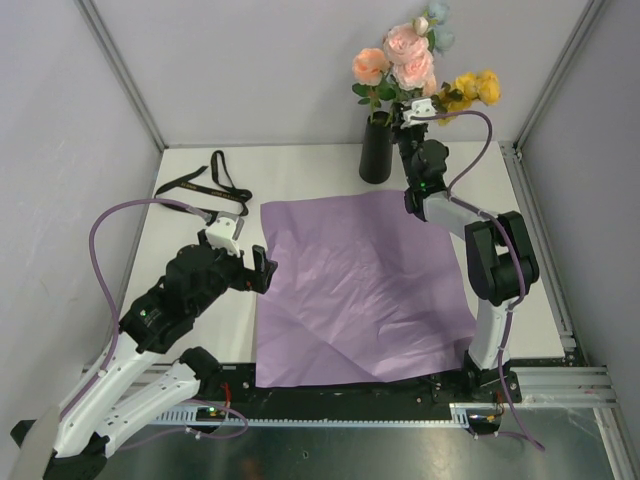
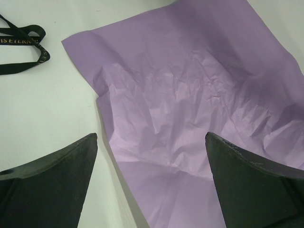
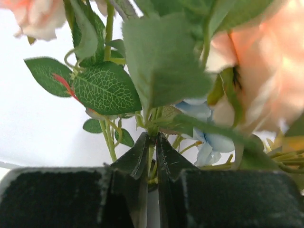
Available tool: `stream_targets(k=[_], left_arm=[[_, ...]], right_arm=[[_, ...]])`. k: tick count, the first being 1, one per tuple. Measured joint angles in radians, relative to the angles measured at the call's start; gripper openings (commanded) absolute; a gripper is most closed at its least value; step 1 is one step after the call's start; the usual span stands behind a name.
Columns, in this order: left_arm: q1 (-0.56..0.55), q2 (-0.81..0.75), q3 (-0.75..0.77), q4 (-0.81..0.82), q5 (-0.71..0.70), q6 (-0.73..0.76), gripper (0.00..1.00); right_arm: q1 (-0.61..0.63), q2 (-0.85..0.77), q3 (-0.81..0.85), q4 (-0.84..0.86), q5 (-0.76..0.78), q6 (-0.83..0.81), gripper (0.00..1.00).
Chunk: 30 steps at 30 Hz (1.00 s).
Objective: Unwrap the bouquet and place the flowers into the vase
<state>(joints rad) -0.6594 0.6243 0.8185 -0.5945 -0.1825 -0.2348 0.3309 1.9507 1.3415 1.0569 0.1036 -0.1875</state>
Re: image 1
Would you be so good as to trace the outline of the pale pink flower stem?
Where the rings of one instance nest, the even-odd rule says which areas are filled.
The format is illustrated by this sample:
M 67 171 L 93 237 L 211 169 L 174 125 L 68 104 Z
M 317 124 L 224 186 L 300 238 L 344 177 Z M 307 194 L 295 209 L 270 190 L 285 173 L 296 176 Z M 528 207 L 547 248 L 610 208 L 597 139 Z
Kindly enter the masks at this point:
M 424 97 L 436 93 L 435 65 L 429 41 L 416 32 L 412 23 L 390 29 L 384 37 L 383 51 L 391 63 L 395 83 L 401 90 L 418 90 Z

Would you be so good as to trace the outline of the pink rose flower stem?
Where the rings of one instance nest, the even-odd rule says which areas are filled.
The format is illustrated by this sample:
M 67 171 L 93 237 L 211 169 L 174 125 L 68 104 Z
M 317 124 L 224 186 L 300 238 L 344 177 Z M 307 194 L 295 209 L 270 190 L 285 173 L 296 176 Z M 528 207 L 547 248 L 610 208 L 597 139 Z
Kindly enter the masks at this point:
M 384 104 L 391 105 L 398 99 L 398 87 L 391 78 L 391 70 L 391 62 L 380 48 L 365 48 L 352 61 L 355 83 L 351 89 L 358 97 L 358 104 L 370 109 L 371 125 L 388 127 L 392 123 L 392 107 L 383 110 Z

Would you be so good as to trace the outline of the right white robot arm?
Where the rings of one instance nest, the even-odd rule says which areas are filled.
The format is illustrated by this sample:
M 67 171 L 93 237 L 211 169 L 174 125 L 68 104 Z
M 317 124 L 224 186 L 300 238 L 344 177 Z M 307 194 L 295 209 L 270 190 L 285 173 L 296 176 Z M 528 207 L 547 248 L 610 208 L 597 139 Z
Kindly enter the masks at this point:
M 453 194 L 444 179 L 449 150 L 426 137 L 432 115 L 407 107 L 397 114 L 392 139 L 408 183 L 405 209 L 463 240 L 469 283 L 478 298 L 474 337 L 462 367 L 443 373 L 442 390 L 484 401 L 506 378 L 514 310 L 538 281 L 539 265 L 520 213 L 491 213 Z

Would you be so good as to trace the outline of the pink paper flower bouquet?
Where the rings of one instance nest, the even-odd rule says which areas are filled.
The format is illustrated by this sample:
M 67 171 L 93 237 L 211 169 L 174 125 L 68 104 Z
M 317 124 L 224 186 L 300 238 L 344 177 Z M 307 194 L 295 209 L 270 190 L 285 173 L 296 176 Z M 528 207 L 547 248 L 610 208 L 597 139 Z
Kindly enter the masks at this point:
M 278 267 L 257 304 L 256 383 L 392 382 L 457 369 L 475 332 L 450 235 L 399 191 L 261 208 Z

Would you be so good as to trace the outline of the yellow artificial flower stem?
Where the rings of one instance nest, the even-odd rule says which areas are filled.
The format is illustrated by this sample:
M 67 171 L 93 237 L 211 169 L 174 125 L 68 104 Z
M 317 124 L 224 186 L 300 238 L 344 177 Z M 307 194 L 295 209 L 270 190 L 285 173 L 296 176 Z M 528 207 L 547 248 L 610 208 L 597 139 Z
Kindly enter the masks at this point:
M 498 75 L 492 70 L 459 75 L 452 83 L 444 82 L 440 91 L 432 96 L 439 113 L 455 113 L 470 110 L 476 103 L 494 106 L 502 98 Z

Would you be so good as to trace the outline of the blue artificial flower stem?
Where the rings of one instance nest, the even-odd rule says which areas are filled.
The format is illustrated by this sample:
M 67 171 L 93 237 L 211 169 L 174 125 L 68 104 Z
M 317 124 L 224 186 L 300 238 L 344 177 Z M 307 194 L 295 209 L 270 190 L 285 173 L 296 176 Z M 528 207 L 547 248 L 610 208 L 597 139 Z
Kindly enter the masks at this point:
M 429 2 L 427 16 L 435 35 L 435 51 L 441 55 L 448 52 L 455 42 L 455 35 L 448 26 L 450 14 L 451 9 L 447 1 L 434 0 Z

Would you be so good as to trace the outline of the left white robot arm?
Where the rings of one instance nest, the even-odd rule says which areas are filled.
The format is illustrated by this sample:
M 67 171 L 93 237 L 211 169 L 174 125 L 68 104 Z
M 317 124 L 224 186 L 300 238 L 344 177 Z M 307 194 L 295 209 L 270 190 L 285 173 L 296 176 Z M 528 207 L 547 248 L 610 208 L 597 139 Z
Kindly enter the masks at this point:
M 135 433 L 187 400 L 212 400 L 223 368 L 202 347 L 184 351 L 160 379 L 131 396 L 128 388 L 228 290 L 264 294 L 277 262 L 260 246 L 253 268 L 241 253 L 206 242 L 182 248 L 166 272 L 117 323 L 115 338 L 62 406 L 21 420 L 11 436 L 20 448 L 13 479 L 94 479 Z

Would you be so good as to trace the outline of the black ribbon gold lettering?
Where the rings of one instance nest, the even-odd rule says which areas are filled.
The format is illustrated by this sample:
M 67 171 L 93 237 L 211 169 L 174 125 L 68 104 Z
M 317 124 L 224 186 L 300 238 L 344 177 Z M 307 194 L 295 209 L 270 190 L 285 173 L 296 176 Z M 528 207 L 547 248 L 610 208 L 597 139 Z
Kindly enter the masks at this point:
M 207 170 L 211 173 L 215 188 L 193 183 L 193 180 L 200 177 Z M 253 198 L 253 193 L 250 190 L 235 186 L 228 171 L 223 150 L 215 150 L 211 154 L 209 165 L 201 166 L 191 173 L 159 186 L 154 192 L 154 197 L 159 198 L 161 195 L 176 188 L 238 203 L 241 206 L 238 213 L 240 217 L 246 217 L 249 214 L 248 203 Z

